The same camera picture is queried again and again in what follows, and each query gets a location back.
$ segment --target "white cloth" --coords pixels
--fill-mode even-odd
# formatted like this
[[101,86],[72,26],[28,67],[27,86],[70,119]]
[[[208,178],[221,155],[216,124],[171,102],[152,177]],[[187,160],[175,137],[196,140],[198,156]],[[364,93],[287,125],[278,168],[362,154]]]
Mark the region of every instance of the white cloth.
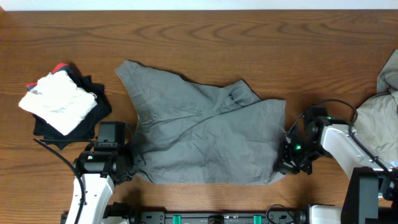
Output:
[[63,135],[73,131],[97,102],[94,93],[78,88],[66,71],[41,78],[19,107],[43,118]]
[[354,127],[380,158],[398,166],[398,50],[377,78],[377,95],[358,108]]

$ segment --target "gray cloth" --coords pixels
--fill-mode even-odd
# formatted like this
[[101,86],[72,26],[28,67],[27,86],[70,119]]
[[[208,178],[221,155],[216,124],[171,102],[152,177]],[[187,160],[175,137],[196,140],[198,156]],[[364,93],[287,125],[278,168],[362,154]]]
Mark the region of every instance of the gray cloth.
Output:
[[271,184],[285,101],[261,101],[238,81],[224,88],[125,61],[116,73],[138,114],[139,176],[155,184]]
[[377,78],[377,95],[358,108],[354,126],[363,142],[392,165],[398,165],[398,50]]

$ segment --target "red fabric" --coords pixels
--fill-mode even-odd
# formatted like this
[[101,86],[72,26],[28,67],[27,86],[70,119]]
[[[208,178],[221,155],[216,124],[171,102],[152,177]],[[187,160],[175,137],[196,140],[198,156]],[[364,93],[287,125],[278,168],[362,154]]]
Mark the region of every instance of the red fabric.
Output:
[[68,66],[67,63],[59,63],[53,70],[52,70],[52,74],[54,74],[58,69],[64,67],[64,66]]
[[35,83],[28,83],[28,84],[26,84],[26,88],[30,87],[31,85],[37,85],[37,82],[35,82]]

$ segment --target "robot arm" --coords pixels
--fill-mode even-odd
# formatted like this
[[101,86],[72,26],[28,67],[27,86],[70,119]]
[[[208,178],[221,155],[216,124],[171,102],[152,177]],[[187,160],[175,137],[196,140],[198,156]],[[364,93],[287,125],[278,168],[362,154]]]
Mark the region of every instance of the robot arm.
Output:
[[[108,205],[114,187],[131,180],[132,175],[144,165],[142,157],[132,150],[130,144],[125,144],[124,133],[124,123],[100,123],[94,150],[91,151],[92,146],[86,148],[74,161],[85,190],[85,204],[79,224],[130,224],[136,218],[129,208],[121,207],[118,203]],[[80,199],[81,188],[75,177],[70,211],[67,218],[61,219],[61,223],[75,223]]]
[[[349,121],[331,118],[324,108],[310,108],[303,114],[305,135],[293,129],[287,133],[274,169],[285,174],[300,171],[312,173],[312,161],[321,156],[333,156],[350,179],[344,206],[309,206],[302,223],[393,223],[398,202],[393,167],[378,159],[373,151],[359,145],[352,137]],[[378,199],[394,202],[392,208],[379,208]]]

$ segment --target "folded white towel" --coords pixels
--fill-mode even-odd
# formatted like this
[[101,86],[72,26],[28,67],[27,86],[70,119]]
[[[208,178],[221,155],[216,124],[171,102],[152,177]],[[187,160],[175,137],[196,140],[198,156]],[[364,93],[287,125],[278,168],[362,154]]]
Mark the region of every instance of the folded white towel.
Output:
[[43,118],[63,135],[73,131],[97,102],[94,93],[78,88],[66,71],[41,78],[19,107]]

